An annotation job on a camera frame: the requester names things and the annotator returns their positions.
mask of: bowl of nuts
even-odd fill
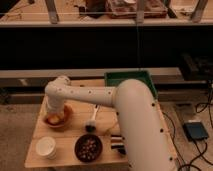
[[[75,155],[82,162],[92,162],[100,156],[102,149],[103,145],[98,136],[85,134],[75,144]]]

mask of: bowl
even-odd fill
[[[44,158],[53,159],[56,154],[56,141],[52,137],[42,137],[36,143],[36,153]]]
[[[65,106],[64,107],[64,117],[57,124],[50,123],[48,121],[47,117],[43,121],[50,128],[62,128],[62,127],[65,127],[66,125],[68,125],[68,123],[70,122],[72,113],[73,113],[72,108]]]
[[[81,136],[75,144],[75,155],[82,162],[96,160],[103,149],[100,138],[94,134]]]

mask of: brown bowl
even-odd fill
[[[47,126],[49,126],[50,128],[62,128],[70,122],[70,118],[71,118],[72,113],[73,113],[72,108],[65,106],[64,107],[64,118],[59,123],[52,124],[48,121],[47,118],[44,120],[44,123]]]
[[[92,162],[100,156],[102,149],[103,145],[98,136],[85,134],[75,144],[75,155],[82,162]]]
[[[52,124],[52,123],[48,122],[48,119],[45,119],[44,123],[47,126],[49,126],[50,128],[61,128],[61,127],[64,127],[65,125],[67,125],[67,123],[69,123],[70,116],[71,116],[70,113],[64,114],[64,118],[57,124]]]

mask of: small object on table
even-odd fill
[[[43,118],[44,123],[50,128],[61,128],[70,121],[73,111],[70,106],[64,106],[64,111],[60,114],[49,113]]]
[[[95,118],[96,118],[98,110],[99,110],[99,106],[95,105],[92,117],[86,122],[85,129],[87,132],[95,131],[95,129],[96,129]]]
[[[53,159],[56,155],[56,142],[52,137],[42,137],[36,144],[36,153],[44,158]]]
[[[82,162],[92,162],[100,156],[102,149],[103,145],[98,136],[85,134],[75,144],[75,155]]]
[[[126,154],[121,135],[111,135],[111,149],[117,149],[119,153]]]

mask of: box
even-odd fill
[[[149,87],[155,99],[158,98],[157,91],[148,71],[106,72],[104,79],[106,86],[117,86],[124,80],[137,79]]]
[[[107,0],[106,11],[111,18],[135,18],[137,2],[134,4],[128,4],[125,0]],[[160,0],[146,1],[144,11],[145,18],[165,18],[167,12],[167,7]]]

